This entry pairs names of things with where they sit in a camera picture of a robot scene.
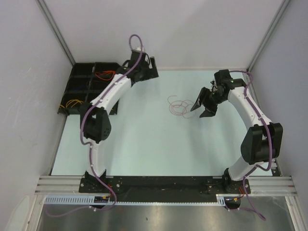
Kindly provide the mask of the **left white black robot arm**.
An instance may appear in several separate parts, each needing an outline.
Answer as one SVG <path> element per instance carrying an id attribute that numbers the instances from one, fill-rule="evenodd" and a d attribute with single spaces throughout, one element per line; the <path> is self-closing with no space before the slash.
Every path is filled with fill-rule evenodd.
<path id="1" fill-rule="evenodd" d="M 89 167 L 87 172 L 93 177 L 89 186 L 95 192 L 106 188 L 104 154 L 100 146 L 111 133 L 109 115 L 112 108 L 134 84 L 159 77 L 155 58 L 144 51 L 133 50 L 115 72 L 107 87 L 92 101 L 83 103 L 80 113 L 80 141 L 90 146 Z"/>

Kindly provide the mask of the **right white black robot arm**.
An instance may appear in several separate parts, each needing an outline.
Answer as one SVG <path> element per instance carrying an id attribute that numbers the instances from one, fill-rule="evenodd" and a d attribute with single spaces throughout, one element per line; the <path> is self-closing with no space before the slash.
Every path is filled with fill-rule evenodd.
<path id="1" fill-rule="evenodd" d="M 273 123 L 251 98 L 248 88 L 241 78 L 232 78 L 228 69 L 219 70 L 214 74 L 212 87 L 201 88 L 191 107 L 191 111 L 203 106 L 200 117 L 216 115 L 218 105 L 228 101 L 238 112 L 245 127 L 246 135 L 240 147 L 241 156 L 222 176 L 222 189 L 226 193 L 236 193 L 245 187 L 247 177 L 256 169 L 270 171 L 273 159 L 280 154 L 283 127 Z"/>

